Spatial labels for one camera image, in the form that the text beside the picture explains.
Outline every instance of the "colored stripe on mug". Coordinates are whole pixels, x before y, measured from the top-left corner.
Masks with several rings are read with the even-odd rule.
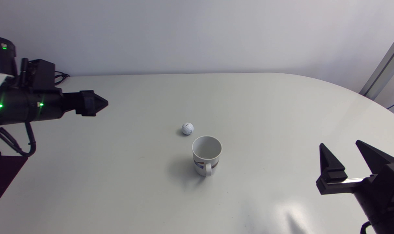
[[[201,168],[201,169],[204,168],[204,166],[201,165],[201,164],[204,164],[203,162],[196,162],[196,161],[194,160],[194,163],[195,163],[199,168]]]

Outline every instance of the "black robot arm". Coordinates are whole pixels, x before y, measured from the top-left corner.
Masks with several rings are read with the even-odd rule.
[[[366,144],[356,145],[372,175],[347,179],[344,166],[320,145],[321,175],[316,184],[321,194],[352,193],[377,234],[394,234],[394,157]]]

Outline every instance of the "mug handle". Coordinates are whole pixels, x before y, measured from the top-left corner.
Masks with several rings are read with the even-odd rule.
[[[206,176],[211,176],[211,163],[206,163]]]

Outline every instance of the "black cylindrical motor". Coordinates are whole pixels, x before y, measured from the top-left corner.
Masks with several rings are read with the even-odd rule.
[[[0,73],[17,76],[14,44],[0,37]]]

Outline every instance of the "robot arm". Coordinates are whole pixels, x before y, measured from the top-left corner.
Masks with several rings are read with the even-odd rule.
[[[0,155],[0,197],[36,151],[30,122],[59,119],[71,110],[82,116],[96,116],[108,105],[93,90],[63,93],[55,87],[55,64],[51,62],[24,58],[18,75],[15,56],[14,44],[0,37],[0,126],[24,123],[31,148],[24,152],[13,136],[0,127],[0,139],[22,155]]]
[[[375,232],[394,234],[394,157],[359,140],[356,145],[372,175],[347,179],[344,166],[321,144],[321,175],[316,181],[317,188],[321,194],[354,194]]]

